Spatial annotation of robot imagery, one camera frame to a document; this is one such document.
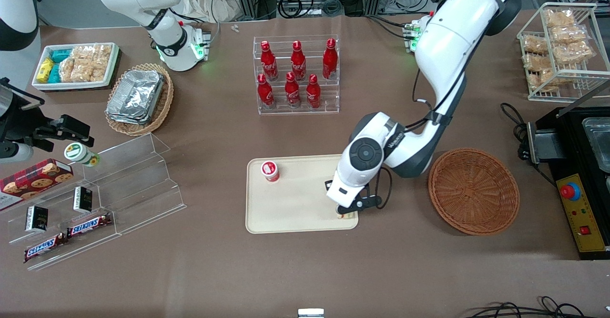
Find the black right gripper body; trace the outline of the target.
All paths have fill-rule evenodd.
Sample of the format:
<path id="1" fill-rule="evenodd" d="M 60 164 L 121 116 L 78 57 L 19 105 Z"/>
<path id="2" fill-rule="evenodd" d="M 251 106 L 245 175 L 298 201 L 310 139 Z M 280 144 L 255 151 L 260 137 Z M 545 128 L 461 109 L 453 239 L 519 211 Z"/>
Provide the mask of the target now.
<path id="1" fill-rule="evenodd" d="M 23 162 L 33 157 L 33 149 L 52 152 L 54 143 L 40 136 L 40 128 L 49 127 L 50 118 L 40 106 L 44 100 L 20 90 L 10 80 L 0 80 L 0 161 L 2 164 Z"/>

